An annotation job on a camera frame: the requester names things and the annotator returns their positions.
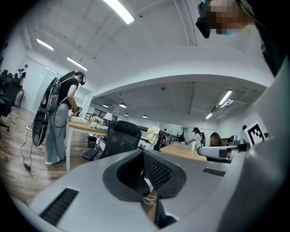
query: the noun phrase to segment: desk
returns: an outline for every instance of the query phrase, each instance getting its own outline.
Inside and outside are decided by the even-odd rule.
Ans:
[[[70,171],[70,155],[71,155],[71,144],[72,144],[72,137],[74,131],[80,131],[83,133],[93,133],[100,136],[98,142],[98,148],[100,147],[101,137],[102,135],[106,135],[108,132],[105,130],[97,130],[94,128],[90,128],[91,122],[88,121],[87,123],[78,123],[69,121],[68,123],[68,141],[67,141],[67,172]]]
[[[22,95],[21,95],[21,98],[20,98],[19,104],[18,104],[18,106],[17,106],[16,108],[20,108],[20,105],[21,105],[21,101],[22,101],[23,95],[24,95],[24,94],[28,94],[28,93],[25,92],[23,89],[21,89],[20,92],[22,93]]]
[[[197,151],[191,150],[191,148],[185,146],[170,144],[166,147],[161,148],[160,151],[187,159],[207,161],[207,158],[205,156],[199,155]]]

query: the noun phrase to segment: woman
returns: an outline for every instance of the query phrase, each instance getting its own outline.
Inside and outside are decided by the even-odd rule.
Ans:
[[[222,139],[217,132],[212,133],[212,135],[210,136],[210,146],[211,147],[223,146]]]
[[[197,127],[195,127],[193,129],[193,132],[195,133],[193,138],[191,140],[188,140],[185,144],[189,144],[191,143],[192,141],[195,141],[196,142],[196,147],[201,147],[201,132],[199,131],[199,129]]]

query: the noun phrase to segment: person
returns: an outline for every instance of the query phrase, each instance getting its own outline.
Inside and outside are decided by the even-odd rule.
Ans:
[[[288,7],[261,0],[203,0],[198,5],[196,26],[205,38],[211,29],[233,36],[248,25],[255,25],[261,38],[264,59],[275,77],[289,55],[287,36]]]
[[[23,86],[24,79],[26,77],[26,69],[28,68],[28,65],[24,65],[23,68],[18,69],[17,73],[14,75],[15,77],[21,78],[21,85]]]
[[[223,146],[222,139],[217,132],[212,133],[210,136],[210,145],[211,147],[221,147]]]
[[[74,94],[83,79],[84,74],[79,71],[69,77],[65,75],[59,80],[61,82],[64,81],[59,91],[59,106],[55,111],[50,112],[48,116],[49,121],[45,141],[45,164],[47,166],[64,159],[68,110],[71,108],[73,113],[77,112],[78,107]]]
[[[185,142],[185,144],[189,144],[191,143],[192,141],[195,141],[196,142],[196,147],[201,147],[201,132],[199,131],[199,129],[197,127],[195,127],[193,129],[193,132],[194,132],[194,136],[191,140],[188,140]]]

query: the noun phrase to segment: power cord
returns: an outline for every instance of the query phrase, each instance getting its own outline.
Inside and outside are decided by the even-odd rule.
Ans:
[[[22,144],[22,146],[21,146],[21,148],[20,148],[20,152],[21,152],[21,155],[22,155],[22,157],[23,157],[23,160],[22,160],[22,163],[23,163],[23,165],[24,165],[24,167],[30,172],[30,170],[31,170],[31,165],[32,165],[32,159],[31,159],[31,155],[32,155],[32,146],[33,146],[33,142],[31,143],[31,151],[30,151],[30,166],[28,166],[28,164],[26,164],[25,162],[24,162],[24,160],[25,160],[25,157],[24,157],[24,155],[22,154],[22,147],[26,144],[26,142],[27,142],[27,136],[28,136],[28,131],[26,132],[26,139],[25,139],[25,142]]]

